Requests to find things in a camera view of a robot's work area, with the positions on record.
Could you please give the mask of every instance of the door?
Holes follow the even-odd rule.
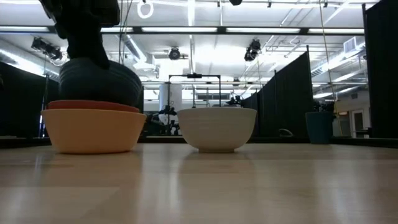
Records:
[[[351,112],[351,127],[353,127],[353,138],[363,138],[363,134],[356,134],[356,131],[364,129],[363,110],[356,110]]]

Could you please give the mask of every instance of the plastic bowl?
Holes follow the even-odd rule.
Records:
[[[256,110],[194,108],[177,112],[186,142],[199,152],[234,152],[251,137]]]
[[[48,110],[54,109],[93,109],[93,110],[115,110],[139,113],[139,109],[121,105],[119,103],[110,103],[105,101],[93,100],[57,100],[52,101],[47,105]]]
[[[146,115],[112,110],[61,109],[42,111],[53,146],[67,154],[130,151]]]

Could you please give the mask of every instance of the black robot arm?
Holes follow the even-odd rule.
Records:
[[[120,23],[117,0],[40,0],[55,30],[67,39],[71,59],[90,58],[97,66],[108,69],[109,60],[103,47],[101,28]]]

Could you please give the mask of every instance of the wooden table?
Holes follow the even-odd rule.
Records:
[[[134,152],[0,150],[0,223],[396,224],[398,150],[247,144],[198,154],[186,144]]]

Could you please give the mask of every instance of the red bowl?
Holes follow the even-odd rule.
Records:
[[[93,100],[57,100],[47,105],[48,110],[52,109],[91,109],[91,110],[113,110],[139,113],[139,109],[133,106],[121,105],[105,101]]]

